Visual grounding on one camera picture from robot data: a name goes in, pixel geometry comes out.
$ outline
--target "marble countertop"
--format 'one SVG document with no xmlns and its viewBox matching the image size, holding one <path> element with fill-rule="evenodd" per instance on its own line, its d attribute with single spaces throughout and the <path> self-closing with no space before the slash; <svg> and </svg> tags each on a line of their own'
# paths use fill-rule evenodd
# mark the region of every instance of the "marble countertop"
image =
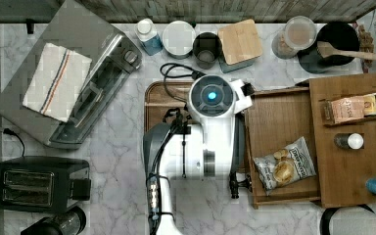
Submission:
<svg viewBox="0 0 376 235">
<path fill-rule="evenodd" d="M 197 32 L 216 33 L 225 24 L 198 24 Z M 2 90 L 20 66 L 24 57 L 46 24 L 37 24 L 33 35 L 26 34 L 24 24 L 0 24 Z M 142 67 L 125 82 L 113 102 L 102 114 L 90 135 L 78 150 L 59 150 L 41 145 L 27 134 L 3 120 L 3 126 L 18 131 L 25 142 L 25 155 L 46 155 L 88 160 L 91 165 L 91 200 L 80 206 L 87 213 L 87 225 L 81 234 L 147 234 L 147 202 L 141 144 L 143 107 L 146 88 L 162 79 L 159 68 L 167 62 L 181 63 L 199 70 L 194 59 L 170 58 L 165 50 L 148 56 L 137 43 L 134 24 L 114 24 L 135 42 L 143 53 Z M 263 55 L 253 66 L 222 73 L 215 64 L 206 73 L 228 80 L 241 78 L 257 90 L 277 89 L 321 76 L 362 73 L 359 60 L 336 67 L 324 74 L 304 71 L 296 58 L 278 59 L 271 51 L 271 41 L 283 24 L 257 24 Z M 157 24 L 159 32 L 165 24 Z M 16 138 L 2 136 L 3 160 L 21 154 Z M 312 203 L 251 206 L 251 195 L 241 190 L 240 199 L 232 200 L 227 180 L 184 180 L 172 183 L 176 207 L 176 226 L 187 235 L 207 234 L 319 234 L 318 224 L 323 209 Z M 5 211 L 5 234 L 22 230 L 48 214 Z"/>
</svg>

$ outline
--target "black toaster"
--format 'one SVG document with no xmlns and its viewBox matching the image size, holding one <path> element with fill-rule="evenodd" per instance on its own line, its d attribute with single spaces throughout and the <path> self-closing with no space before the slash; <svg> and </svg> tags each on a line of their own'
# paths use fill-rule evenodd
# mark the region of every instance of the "black toaster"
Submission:
<svg viewBox="0 0 376 235">
<path fill-rule="evenodd" d="M 0 163 L 0 209 L 62 213 L 90 199 L 85 160 L 29 156 Z"/>
</svg>

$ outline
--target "kitchen towel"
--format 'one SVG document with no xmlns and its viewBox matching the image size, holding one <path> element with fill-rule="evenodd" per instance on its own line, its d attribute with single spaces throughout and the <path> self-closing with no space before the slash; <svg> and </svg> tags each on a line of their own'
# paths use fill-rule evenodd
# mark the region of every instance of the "kitchen towel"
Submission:
<svg viewBox="0 0 376 235">
<path fill-rule="evenodd" d="M 23 98 L 23 105 L 67 122 L 90 69 L 91 59 L 47 43 Z"/>
</svg>

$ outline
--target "snack bag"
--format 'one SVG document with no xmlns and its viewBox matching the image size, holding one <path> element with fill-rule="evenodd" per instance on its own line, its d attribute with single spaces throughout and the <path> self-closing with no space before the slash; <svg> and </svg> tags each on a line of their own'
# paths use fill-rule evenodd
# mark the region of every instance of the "snack bag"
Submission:
<svg viewBox="0 0 376 235">
<path fill-rule="evenodd" d="M 267 196 L 277 187 L 316 175 L 303 137 L 271 155 L 254 158 L 254 161 Z"/>
<path fill-rule="evenodd" d="M 335 123 L 364 118 L 364 98 L 353 96 L 331 101 Z"/>
</svg>

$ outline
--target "blue bottle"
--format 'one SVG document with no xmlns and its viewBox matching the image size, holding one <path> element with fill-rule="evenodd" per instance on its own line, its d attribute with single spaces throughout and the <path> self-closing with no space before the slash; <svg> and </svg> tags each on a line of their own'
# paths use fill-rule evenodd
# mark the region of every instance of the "blue bottle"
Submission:
<svg viewBox="0 0 376 235">
<path fill-rule="evenodd" d="M 136 35 L 148 55 L 153 56 L 164 48 L 154 23 L 150 19 L 140 21 L 135 27 Z"/>
</svg>

